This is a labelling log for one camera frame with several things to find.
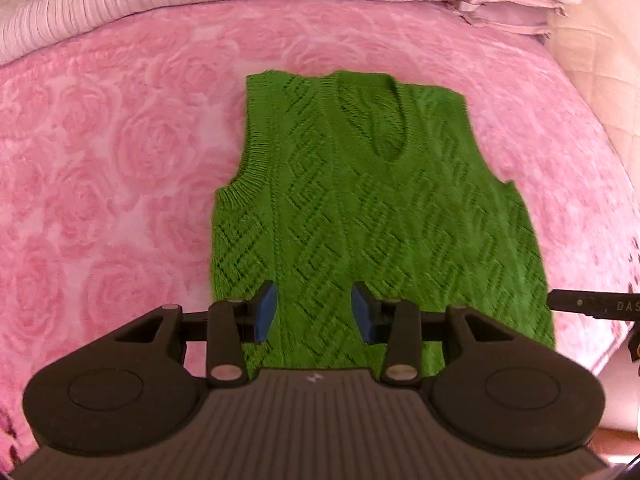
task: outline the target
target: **pink rose bedspread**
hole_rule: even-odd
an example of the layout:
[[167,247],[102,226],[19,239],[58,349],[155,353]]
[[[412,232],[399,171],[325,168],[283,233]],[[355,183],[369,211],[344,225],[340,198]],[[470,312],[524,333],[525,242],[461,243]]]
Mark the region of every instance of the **pink rose bedspread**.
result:
[[[210,301],[214,190],[242,151],[244,77],[386,72],[468,99],[530,210],[553,288],[640,290],[639,212],[593,113],[535,40],[435,4],[241,0],[124,18],[0,69],[0,470],[35,449],[44,365],[163,303]],[[556,314],[598,372],[628,326]],[[200,374],[202,346],[187,368]]]

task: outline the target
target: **circular pad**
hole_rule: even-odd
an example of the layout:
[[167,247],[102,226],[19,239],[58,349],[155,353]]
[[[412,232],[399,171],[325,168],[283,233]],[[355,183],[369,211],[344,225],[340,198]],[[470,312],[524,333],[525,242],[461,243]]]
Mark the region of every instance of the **circular pad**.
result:
[[507,368],[489,376],[486,392],[497,404],[512,410],[539,410],[560,395],[560,384],[532,368]]
[[159,442],[190,420],[198,383],[161,351],[136,345],[89,346],[35,375],[23,407],[40,445],[118,454]]
[[105,368],[76,377],[69,386],[69,397],[78,406],[96,412],[123,408],[142,394],[143,382],[128,370]]
[[537,457],[583,446],[604,411],[588,370],[552,351],[479,347],[451,362],[429,398],[440,418],[473,446]]

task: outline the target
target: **knit pattern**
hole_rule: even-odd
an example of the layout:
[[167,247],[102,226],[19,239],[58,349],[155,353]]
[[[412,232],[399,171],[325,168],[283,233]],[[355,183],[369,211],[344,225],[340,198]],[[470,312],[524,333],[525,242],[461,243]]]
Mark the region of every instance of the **knit pattern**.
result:
[[[211,277],[217,298],[278,288],[257,367],[370,367],[351,285],[422,309],[468,304],[553,347],[547,285],[526,206],[494,177],[464,98],[391,76],[247,78],[241,167],[216,193]],[[443,366],[424,345],[424,372]]]

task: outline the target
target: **ribbed armhole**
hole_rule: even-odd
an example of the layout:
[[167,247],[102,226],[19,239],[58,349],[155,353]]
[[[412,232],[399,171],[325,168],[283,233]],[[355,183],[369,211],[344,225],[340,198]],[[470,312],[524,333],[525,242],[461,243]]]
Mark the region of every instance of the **ribbed armhole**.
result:
[[260,191],[267,181],[271,155],[270,99],[274,86],[273,72],[250,75],[246,78],[246,128],[244,150],[238,174],[228,184],[216,191],[216,206],[224,208],[244,207]]

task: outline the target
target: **rose pattern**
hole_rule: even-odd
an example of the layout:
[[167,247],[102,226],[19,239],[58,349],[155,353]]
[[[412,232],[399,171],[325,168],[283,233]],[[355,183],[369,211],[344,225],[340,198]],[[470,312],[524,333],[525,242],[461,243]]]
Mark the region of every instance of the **rose pattern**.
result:
[[64,258],[82,259],[107,243],[118,216],[117,190],[107,162],[92,153],[61,168],[44,203],[44,229],[56,231]]
[[[0,470],[35,449],[38,369],[162,303],[210,301],[214,191],[237,171],[244,77],[385,71],[465,95],[487,164],[514,180],[549,285],[640,290],[640,212],[606,134],[531,38],[441,6],[239,0],[129,16],[0,69]],[[554,317],[595,372],[628,326]],[[202,346],[187,367],[202,374]]]
[[200,147],[198,110],[156,98],[123,120],[111,141],[111,161],[132,192],[146,194],[180,178]]
[[210,48],[208,41],[196,41],[170,56],[159,56],[148,69],[149,84],[184,103],[226,95],[236,82],[227,62],[234,53],[225,52],[222,45],[211,56]]
[[84,78],[64,88],[58,99],[69,106],[54,110],[52,127],[62,129],[70,151],[84,150],[106,133],[118,106],[115,88]]

